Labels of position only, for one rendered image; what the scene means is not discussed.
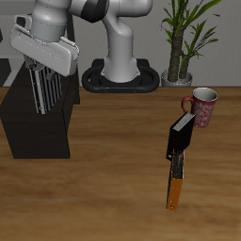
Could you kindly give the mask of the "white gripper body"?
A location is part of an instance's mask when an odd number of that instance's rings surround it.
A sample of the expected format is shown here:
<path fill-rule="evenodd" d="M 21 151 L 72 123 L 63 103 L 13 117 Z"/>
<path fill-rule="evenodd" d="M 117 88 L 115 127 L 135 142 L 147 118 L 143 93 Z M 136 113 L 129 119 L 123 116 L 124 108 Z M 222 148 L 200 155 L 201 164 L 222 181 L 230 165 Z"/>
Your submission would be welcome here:
<path fill-rule="evenodd" d="M 65 37 L 59 42 L 36 41 L 27 30 L 15 24 L 11 29 L 10 45 L 63 76 L 73 75 L 76 71 L 79 48 Z"/>

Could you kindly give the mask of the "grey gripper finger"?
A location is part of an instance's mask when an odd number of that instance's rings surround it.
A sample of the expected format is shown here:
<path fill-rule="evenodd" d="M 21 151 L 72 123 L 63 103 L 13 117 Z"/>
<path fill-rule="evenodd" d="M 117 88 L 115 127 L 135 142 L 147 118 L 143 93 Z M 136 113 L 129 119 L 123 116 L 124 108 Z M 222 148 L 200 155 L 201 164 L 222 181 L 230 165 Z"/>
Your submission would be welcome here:
<path fill-rule="evenodd" d="M 42 64 L 41 63 L 39 63 L 38 61 L 32 59 L 29 56 L 25 56 L 24 60 L 25 60 L 25 67 L 28 70 L 39 71 L 42 68 Z"/>

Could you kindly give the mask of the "black white striped book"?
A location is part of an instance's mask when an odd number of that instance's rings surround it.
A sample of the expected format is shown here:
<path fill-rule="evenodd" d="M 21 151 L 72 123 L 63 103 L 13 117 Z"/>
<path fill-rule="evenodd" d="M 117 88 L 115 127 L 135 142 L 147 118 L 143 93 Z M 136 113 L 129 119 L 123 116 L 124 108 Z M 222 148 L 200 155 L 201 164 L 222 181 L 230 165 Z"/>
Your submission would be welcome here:
<path fill-rule="evenodd" d="M 34 64 L 29 72 L 37 112 L 45 115 L 62 95 L 60 74 L 42 64 Z"/>

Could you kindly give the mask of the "orange black book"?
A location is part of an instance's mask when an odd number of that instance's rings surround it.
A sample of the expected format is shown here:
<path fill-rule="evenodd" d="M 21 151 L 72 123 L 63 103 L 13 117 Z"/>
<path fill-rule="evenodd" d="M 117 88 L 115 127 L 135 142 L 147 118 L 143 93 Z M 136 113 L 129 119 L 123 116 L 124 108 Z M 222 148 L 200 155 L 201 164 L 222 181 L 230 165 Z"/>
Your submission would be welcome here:
<path fill-rule="evenodd" d="M 170 211 L 176 211 L 178 207 L 184 179 L 184 162 L 185 152 L 173 151 L 169 172 L 169 186 L 166 205 L 166 208 Z"/>

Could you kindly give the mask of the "dark brown desk caddy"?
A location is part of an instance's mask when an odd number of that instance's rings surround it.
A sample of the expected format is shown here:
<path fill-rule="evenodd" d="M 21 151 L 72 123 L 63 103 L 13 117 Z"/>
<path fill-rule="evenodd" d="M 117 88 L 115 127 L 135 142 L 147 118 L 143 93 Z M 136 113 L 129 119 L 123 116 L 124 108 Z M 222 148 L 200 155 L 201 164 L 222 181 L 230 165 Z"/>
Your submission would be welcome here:
<path fill-rule="evenodd" d="M 79 102 L 77 72 L 60 74 L 62 95 L 45 114 L 35 106 L 25 61 L 0 104 L 0 120 L 15 159 L 67 159 L 70 157 L 68 128 L 72 106 Z"/>

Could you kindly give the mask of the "green pot plant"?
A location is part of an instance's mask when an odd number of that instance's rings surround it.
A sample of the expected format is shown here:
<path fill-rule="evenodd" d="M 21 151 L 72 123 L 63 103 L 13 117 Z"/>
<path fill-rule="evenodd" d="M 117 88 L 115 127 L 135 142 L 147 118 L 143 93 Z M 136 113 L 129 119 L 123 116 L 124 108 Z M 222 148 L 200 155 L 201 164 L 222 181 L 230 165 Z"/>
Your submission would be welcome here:
<path fill-rule="evenodd" d="M 201 0 L 193 9 L 188 8 L 189 0 L 171 0 L 171 11 L 165 8 L 168 18 L 162 21 L 167 23 L 170 30 L 166 29 L 167 42 L 171 45 L 169 68 L 161 74 L 163 87 L 190 87 L 192 74 L 188 66 L 192 57 L 200 57 L 199 50 L 205 45 L 217 42 L 212 39 L 216 27 L 210 28 L 203 36 L 201 32 L 206 20 L 196 26 L 193 23 L 208 9 L 216 6 L 221 0 L 210 0 L 203 4 Z"/>

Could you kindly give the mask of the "red white mug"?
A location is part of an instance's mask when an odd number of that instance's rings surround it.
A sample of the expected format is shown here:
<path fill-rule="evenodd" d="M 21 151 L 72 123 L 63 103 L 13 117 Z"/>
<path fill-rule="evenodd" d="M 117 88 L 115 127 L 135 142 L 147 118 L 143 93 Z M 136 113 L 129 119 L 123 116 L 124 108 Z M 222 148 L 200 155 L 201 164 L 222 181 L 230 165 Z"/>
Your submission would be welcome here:
<path fill-rule="evenodd" d="M 191 113 L 195 116 L 194 126 L 197 128 L 205 128 L 211 119 L 215 103 L 217 101 L 217 93 L 210 88 L 195 88 L 191 97 L 184 97 L 181 107 L 184 112 L 185 102 L 191 102 Z"/>

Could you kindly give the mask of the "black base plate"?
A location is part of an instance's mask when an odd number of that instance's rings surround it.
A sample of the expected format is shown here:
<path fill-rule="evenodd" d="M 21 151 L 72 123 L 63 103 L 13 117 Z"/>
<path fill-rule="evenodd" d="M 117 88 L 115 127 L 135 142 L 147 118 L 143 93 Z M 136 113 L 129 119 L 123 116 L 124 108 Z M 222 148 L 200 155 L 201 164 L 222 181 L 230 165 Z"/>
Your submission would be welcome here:
<path fill-rule="evenodd" d="M 140 75 L 130 82 L 115 83 L 101 75 L 104 68 L 102 58 L 94 59 L 91 67 L 82 75 L 82 86 L 92 93 L 149 93 L 160 84 L 159 74 L 150 67 L 145 58 L 137 59 Z"/>

